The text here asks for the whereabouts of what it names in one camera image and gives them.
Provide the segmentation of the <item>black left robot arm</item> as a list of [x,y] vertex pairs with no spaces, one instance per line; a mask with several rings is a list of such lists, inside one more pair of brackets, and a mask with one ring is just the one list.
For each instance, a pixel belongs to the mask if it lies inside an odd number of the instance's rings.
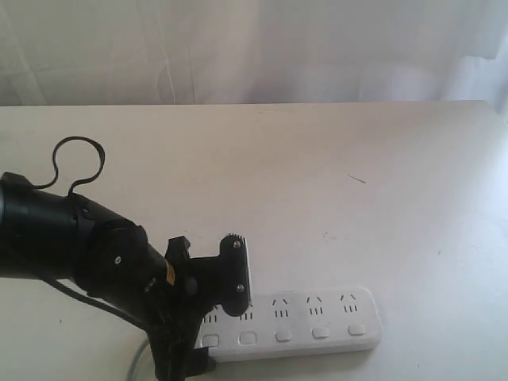
[[252,302],[242,236],[223,237],[216,256],[189,248],[179,236],[159,253],[142,226],[82,195],[1,177],[2,277],[39,279],[143,330],[158,380],[206,372],[209,352],[195,346],[204,317],[216,306],[239,317]]

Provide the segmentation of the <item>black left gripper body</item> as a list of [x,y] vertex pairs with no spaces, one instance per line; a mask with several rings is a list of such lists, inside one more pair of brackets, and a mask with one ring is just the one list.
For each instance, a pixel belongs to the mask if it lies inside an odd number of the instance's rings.
[[214,360],[208,348],[196,348],[203,308],[188,302],[185,282],[168,281],[151,287],[159,321],[148,329],[148,343],[152,350],[155,377],[158,380],[184,380],[214,370]]

